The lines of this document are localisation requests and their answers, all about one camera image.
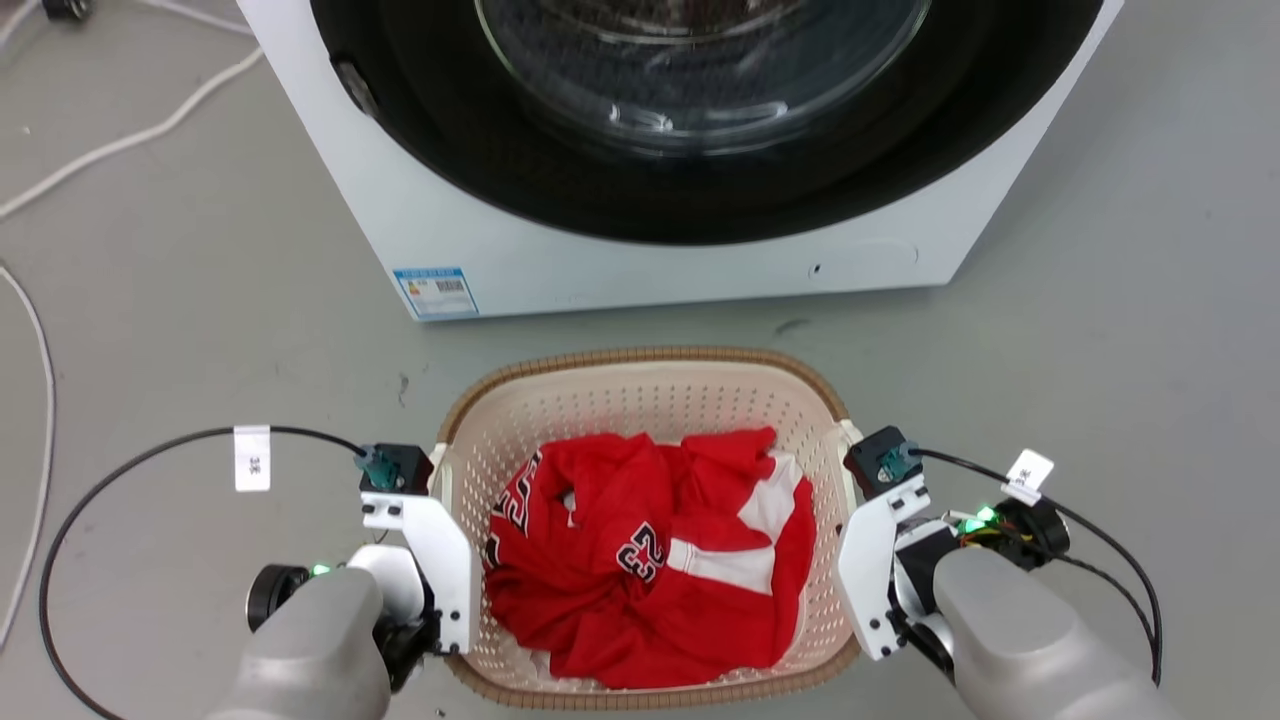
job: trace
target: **white washing machine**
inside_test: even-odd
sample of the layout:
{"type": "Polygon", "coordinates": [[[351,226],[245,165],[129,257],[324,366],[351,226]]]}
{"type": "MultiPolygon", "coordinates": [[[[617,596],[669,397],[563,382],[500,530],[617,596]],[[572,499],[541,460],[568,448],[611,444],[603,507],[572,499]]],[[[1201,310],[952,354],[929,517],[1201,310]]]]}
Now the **white washing machine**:
{"type": "Polygon", "coordinates": [[[947,283],[1123,0],[241,0],[419,320],[947,283]]]}

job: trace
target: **basket rim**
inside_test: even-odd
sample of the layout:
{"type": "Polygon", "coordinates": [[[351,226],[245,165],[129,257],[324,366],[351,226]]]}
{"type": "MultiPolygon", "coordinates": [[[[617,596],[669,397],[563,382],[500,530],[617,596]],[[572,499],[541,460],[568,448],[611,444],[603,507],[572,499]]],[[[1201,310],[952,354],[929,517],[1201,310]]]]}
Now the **basket rim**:
{"type": "MultiPolygon", "coordinates": [[[[739,347],[713,347],[713,346],[671,346],[671,347],[634,347],[622,350],[602,350],[593,352],[576,352],[571,355],[558,355],[541,360],[516,363],[489,373],[479,382],[467,388],[449,409],[444,423],[440,425],[438,442],[452,443],[458,428],[467,413],[480,401],[483,396],[509,382],[572,370],[579,368],[598,368],[604,365],[623,365],[634,363],[735,363],[765,365],[787,372],[800,378],[813,388],[831,411],[832,418],[844,420],[849,418],[845,402],[836,393],[835,388],[809,365],[772,350],[748,350],[739,347]]],[[[445,665],[453,675],[472,692],[499,705],[522,707],[530,710],[669,710],[677,707],[695,707],[704,705],[718,705],[724,702],[739,702],[746,700],[763,700],[782,694],[790,694],[815,688],[845,670],[859,655],[856,637],[850,637],[845,646],[822,665],[768,680],[755,680],[723,687],[699,687],[680,691],[621,691],[608,693],[548,693],[515,691],[499,685],[479,671],[476,671],[462,656],[449,656],[444,659],[445,665]]]]}

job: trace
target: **red fabric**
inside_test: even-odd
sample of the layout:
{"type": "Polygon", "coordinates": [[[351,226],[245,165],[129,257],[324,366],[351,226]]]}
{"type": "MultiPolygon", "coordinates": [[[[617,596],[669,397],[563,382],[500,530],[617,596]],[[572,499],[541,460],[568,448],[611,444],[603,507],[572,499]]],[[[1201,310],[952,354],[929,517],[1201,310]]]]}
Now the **red fabric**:
{"type": "Polygon", "coordinates": [[[680,447],[648,436],[544,446],[493,509],[485,584],[494,618],[521,646],[549,651],[553,675],[611,688],[700,684],[774,665],[795,634],[815,525],[808,479],[791,493],[777,542],[739,519],[774,471],[773,441],[762,429],[680,447]],[[768,555],[772,546],[763,575],[762,552],[749,553],[751,578],[772,594],[668,566],[672,538],[699,552],[768,555]]]}

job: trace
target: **blue and white sticker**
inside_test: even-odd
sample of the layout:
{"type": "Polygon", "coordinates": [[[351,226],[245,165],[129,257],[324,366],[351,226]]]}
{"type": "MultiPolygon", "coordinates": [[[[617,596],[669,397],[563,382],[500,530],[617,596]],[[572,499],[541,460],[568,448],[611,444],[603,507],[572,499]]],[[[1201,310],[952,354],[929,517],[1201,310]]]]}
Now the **blue and white sticker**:
{"type": "Polygon", "coordinates": [[[479,315],[476,300],[461,268],[396,270],[404,300],[419,320],[443,320],[479,315]]]}

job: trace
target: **white plastic basket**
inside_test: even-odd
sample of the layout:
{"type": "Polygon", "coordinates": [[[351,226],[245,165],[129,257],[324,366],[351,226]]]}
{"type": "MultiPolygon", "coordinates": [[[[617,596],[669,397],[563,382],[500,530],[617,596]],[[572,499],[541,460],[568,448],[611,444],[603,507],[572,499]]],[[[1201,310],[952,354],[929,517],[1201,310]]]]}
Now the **white plastic basket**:
{"type": "Polygon", "coordinates": [[[708,685],[609,691],[593,680],[554,679],[489,614],[454,674],[493,701],[548,710],[640,710],[769,697],[818,685],[858,655],[835,587],[838,532],[855,505],[841,465],[861,434],[840,397],[785,355],[731,348],[643,348],[571,355],[499,370],[454,404],[440,429],[449,473],[435,488],[480,552],[494,498],[545,442],[594,433],[649,433],[676,443],[689,434],[771,425],[778,448],[800,461],[814,487],[818,541],[796,638],[768,670],[741,669],[708,685]]]}

